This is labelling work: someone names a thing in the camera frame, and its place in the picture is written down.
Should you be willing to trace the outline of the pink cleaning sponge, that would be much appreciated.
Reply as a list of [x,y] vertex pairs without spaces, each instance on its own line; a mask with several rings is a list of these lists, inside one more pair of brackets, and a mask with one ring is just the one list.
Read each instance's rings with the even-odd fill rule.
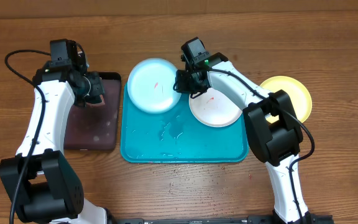
[[103,95],[87,97],[86,105],[89,106],[89,107],[105,105]]

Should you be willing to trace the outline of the light blue plate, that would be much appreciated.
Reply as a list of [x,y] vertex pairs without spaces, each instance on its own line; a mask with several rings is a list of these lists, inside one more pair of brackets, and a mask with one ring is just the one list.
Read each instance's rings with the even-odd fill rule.
[[173,89],[177,68],[168,60],[148,58],[130,72],[127,82],[129,97],[135,106],[150,114],[171,110],[181,98]]

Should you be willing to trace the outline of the yellow green plate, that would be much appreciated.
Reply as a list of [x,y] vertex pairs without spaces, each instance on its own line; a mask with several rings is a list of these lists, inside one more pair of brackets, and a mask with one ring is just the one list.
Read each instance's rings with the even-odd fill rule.
[[298,80],[286,76],[275,76],[268,78],[260,86],[271,92],[285,91],[291,99],[296,117],[302,123],[310,116],[313,106],[312,98],[308,89]]

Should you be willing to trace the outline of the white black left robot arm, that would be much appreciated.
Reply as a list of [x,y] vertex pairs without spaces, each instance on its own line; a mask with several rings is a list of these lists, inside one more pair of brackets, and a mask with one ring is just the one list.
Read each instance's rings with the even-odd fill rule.
[[103,102],[98,72],[89,72],[85,51],[74,40],[50,42],[50,60],[25,81],[34,87],[29,126],[16,155],[0,162],[11,200],[9,221],[23,223],[114,223],[111,212],[85,199],[83,186],[64,156],[72,106]]

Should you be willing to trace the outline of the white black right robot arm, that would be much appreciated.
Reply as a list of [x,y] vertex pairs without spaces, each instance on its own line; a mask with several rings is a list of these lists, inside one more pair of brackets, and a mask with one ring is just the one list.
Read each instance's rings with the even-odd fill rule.
[[303,199],[298,162],[303,135],[309,131],[296,118],[289,95],[271,92],[241,74],[221,53],[209,53],[195,37],[181,47],[184,70],[178,70],[173,89],[197,98],[210,88],[230,99],[244,117],[248,145],[265,164],[274,194],[276,223],[312,223]]

